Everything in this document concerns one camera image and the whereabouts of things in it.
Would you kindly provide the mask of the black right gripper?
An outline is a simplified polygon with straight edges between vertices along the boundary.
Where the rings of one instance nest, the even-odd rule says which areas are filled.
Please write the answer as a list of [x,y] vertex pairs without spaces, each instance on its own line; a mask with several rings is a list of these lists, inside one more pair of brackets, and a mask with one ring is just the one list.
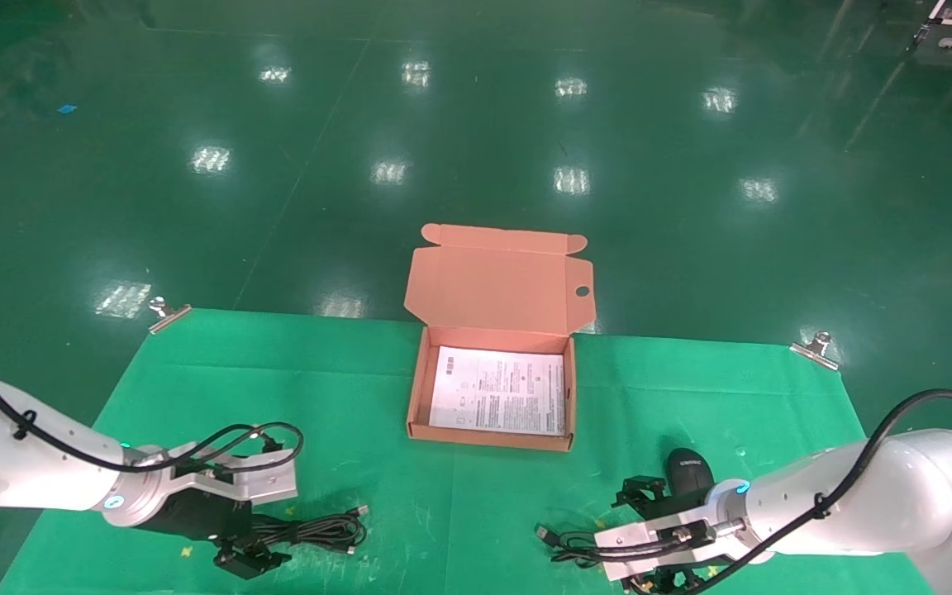
[[[665,534],[702,521],[713,534],[743,530],[743,496],[736,488],[706,488],[681,496],[666,496],[666,479],[630,477],[622,481],[613,507],[646,511],[651,506],[650,534]],[[688,594],[696,587],[691,569],[654,569],[620,580],[626,594]]]

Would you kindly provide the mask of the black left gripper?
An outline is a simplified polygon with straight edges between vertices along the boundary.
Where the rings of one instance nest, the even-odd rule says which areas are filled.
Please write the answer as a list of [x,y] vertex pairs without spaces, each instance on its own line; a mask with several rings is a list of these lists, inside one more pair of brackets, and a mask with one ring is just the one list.
[[250,580],[280,568],[292,556],[264,545],[241,543],[292,543],[295,522],[253,513],[249,501],[217,496],[196,488],[170,494],[161,508],[144,521],[144,531],[193,541],[220,542],[212,558],[217,568]]

